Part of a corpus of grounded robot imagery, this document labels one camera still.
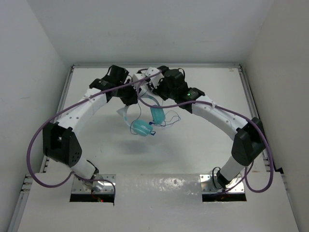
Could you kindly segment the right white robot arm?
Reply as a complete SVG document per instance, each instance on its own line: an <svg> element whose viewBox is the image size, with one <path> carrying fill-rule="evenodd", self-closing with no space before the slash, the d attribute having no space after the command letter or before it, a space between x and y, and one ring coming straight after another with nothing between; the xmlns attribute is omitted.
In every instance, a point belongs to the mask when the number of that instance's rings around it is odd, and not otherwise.
<svg viewBox="0 0 309 232"><path fill-rule="evenodd" d="M225 188L265 149L261 120L254 117L248 122L235 113L226 112L200 89L189 87L178 69L166 66L159 69L161 73L151 78L147 85L153 94L163 100L174 100L180 108L204 118L233 140L231 157L216 174L219 186Z"/></svg>

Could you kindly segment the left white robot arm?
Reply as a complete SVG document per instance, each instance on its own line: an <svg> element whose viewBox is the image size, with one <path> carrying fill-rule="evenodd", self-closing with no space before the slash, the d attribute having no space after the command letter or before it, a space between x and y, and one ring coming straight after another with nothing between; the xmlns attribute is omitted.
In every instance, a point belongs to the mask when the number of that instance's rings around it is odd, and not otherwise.
<svg viewBox="0 0 309 232"><path fill-rule="evenodd" d="M77 135L95 112L107 104L112 97L119 97L124 103L136 103L133 86L98 95L101 91L128 83L129 71L112 65L101 79L95 79L79 101L78 106L62 114L55 122L43 128L43 153L50 159L68 166L76 175L92 179L97 168L82 156Z"/></svg>

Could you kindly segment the teal cat-ear headphones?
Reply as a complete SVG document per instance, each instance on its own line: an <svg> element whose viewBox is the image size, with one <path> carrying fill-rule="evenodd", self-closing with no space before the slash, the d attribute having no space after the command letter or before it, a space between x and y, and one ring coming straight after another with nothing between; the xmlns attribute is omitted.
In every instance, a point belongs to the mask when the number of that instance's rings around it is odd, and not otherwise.
<svg viewBox="0 0 309 232"><path fill-rule="evenodd" d="M130 131L133 131L134 135L140 135L143 137L147 135L155 135L156 132L153 129L153 125L158 126L158 125L161 125L163 122L165 122L166 116L165 116L164 110L162 108L154 108L154 106L161 106L161 104L155 97L148 94L147 91L144 91L140 97L142 99L150 99L155 103L150 108L151 115L152 115L152 121L148 122L145 120L141 120L138 117L132 122L129 122L127 118L127 111L129 109L129 106L127 105L117 110L117 113L123 118L127 126L130 128Z"/></svg>

